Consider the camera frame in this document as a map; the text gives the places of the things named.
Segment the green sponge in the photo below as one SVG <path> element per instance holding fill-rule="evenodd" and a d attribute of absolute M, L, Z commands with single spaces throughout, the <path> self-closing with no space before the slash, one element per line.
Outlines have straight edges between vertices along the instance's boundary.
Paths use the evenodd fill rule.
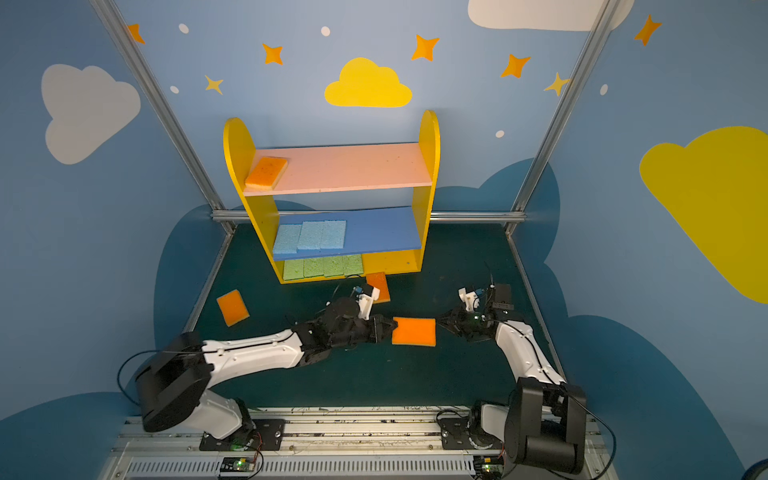
<path fill-rule="evenodd" d="M 323 275 L 327 278 L 344 276 L 344 257 L 333 256 L 323 258 Z"/>
<path fill-rule="evenodd" d="M 283 262 L 283 279 L 294 281 L 304 278 L 304 260 L 290 259 Z"/>
<path fill-rule="evenodd" d="M 325 276 L 325 259 L 308 258 L 303 260 L 303 277 L 317 278 Z"/>
<path fill-rule="evenodd" d="M 360 276 L 364 274 L 363 259 L 360 254 L 346 255 L 341 260 L 344 276 Z"/>

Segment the blue sponge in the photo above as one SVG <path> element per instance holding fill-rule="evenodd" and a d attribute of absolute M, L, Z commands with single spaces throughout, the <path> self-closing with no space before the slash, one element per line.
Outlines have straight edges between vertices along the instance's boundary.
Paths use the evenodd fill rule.
<path fill-rule="evenodd" d="M 322 225 L 320 248 L 322 250 L 340 250 L 344 248 L 346 222 L 344 220 L 328 220 Z"/>
<path fill-rule="evenodd" d="M 320 250 L 325 230 L 324 221 L 305 221 L 301 224 L 297 242 L 298 251 Z"/>
<path fill-rule="evenodd" d="M 281 224 L 278 228 L 272 248 L 274 256 L 293 255 L 298 251 L 298 243 L 302 231 L 301 224 Z"/>

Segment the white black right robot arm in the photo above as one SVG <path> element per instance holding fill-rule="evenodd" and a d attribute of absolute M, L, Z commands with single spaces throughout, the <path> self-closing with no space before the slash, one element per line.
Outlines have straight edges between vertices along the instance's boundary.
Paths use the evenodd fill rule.
<path fill-rule="evenodd" d="M 458 290 L 461 305 L 437 320 L 469 341 L 492 340 L 504 354 L 516 386 L 505 406 L 478 402 L 465 431 L 478 449 L 503 447 L 514 464 L 579 474 L 585 463 L 586 396 L 549 363 L 533 328 L 511 304 L 508 284 Z"/>

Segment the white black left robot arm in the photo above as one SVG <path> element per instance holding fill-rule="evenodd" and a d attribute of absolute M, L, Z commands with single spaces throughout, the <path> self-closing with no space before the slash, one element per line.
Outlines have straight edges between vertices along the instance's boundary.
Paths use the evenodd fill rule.
<path fill-rule="evenodd" d="M 340 298 L 319 317 L 272 335 L 232 341 L 180 335 L 135 375 L 144 431 L 185 426 L 222 444 L 256 449 L 257 426 L 245 403 L 212 388 L 261 371 L 311 365 L 336 348 L 390 339 L 397 321 L 372 314 L 371 307 L 371 297 L 362 294 Z"/>

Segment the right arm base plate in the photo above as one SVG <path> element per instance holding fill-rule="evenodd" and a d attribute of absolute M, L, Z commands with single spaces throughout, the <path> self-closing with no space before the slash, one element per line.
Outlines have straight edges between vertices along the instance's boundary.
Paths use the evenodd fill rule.
<path fill-rule="evenodd" d="M 436 420 L 444 450 L 501 450 L 502 441 L 485 432 L 468 417 L 448 416 Z"/>

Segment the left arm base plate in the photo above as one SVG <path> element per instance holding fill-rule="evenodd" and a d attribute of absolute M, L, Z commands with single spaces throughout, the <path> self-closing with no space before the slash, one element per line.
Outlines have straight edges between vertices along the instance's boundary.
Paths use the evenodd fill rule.
<path fill-rule="evenodd" d="M 281 447 L 286 421 L 284 419 L 255 419 L 224 439 L 204 433 L 200 451 L 278 451 Z"/>

